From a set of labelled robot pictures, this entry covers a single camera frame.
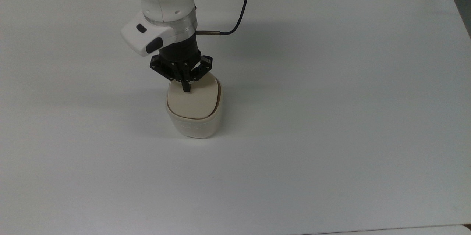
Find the black button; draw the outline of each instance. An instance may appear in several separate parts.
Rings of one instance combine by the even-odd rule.
[[[161,48],[163,46],[163,41],[162,41],[162,38],[160,37],[157,37],[156,39],[152,40],[152,42],[150,42],[147,47],[146,47],[146,52],[148,54],[151,54],[152,52],[154,52],[155,50],[158,50],[159,48]]]
[[[143,34],[147,31],[147,28],[145,28],[145,27],[142,26],[141,24],[138,24],[138,25],[136,26],[136,28],[139,30],[139,32],[141,32],[141,33],[143,33]]]

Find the beige lid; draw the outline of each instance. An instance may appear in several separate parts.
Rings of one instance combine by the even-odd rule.
[[[178,116],[189,119],[204,119],[210,116],[217,105],[219,86],[211,73],[191,85],[191,92],[185,93],[178,81],[171,81],[167,105]]]

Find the table surface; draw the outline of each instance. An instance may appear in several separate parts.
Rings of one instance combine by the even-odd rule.
[[[195,0],[231,29],[243,0]],[[126,46],[139,0],[0,0],[0,233],[295,235],[471,222],[471,40],[453,0],[249,0],[200,36],[215,136]]]

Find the white container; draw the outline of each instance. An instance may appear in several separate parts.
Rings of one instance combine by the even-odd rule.
[[[185,93],[178,81],[171,81],[167,94],[167,113],[184,136],[208,138],[219,128],[222,116],[222,87],[207,73]]]

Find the cable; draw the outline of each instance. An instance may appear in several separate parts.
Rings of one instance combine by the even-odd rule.
[[[204,31],[196,31],[196,34],[197,35],[224,35],[224,36],[232,34],[233,32],[235,32],[237,30],[237,28],[240,25],[240,22],[242,22],[242,17],[244,17],[244,12],[245,12],[245,7],[246,6],[247,6],[247,0],[244,0],[244,5],[242,5],[242,11],[240,12],[239,20],[237,21],[237,24],[235,24],[234,28],[231,31],[229,31],[229,32],[220,32],[220,31],[207,31],[207,30],[204,30]]]

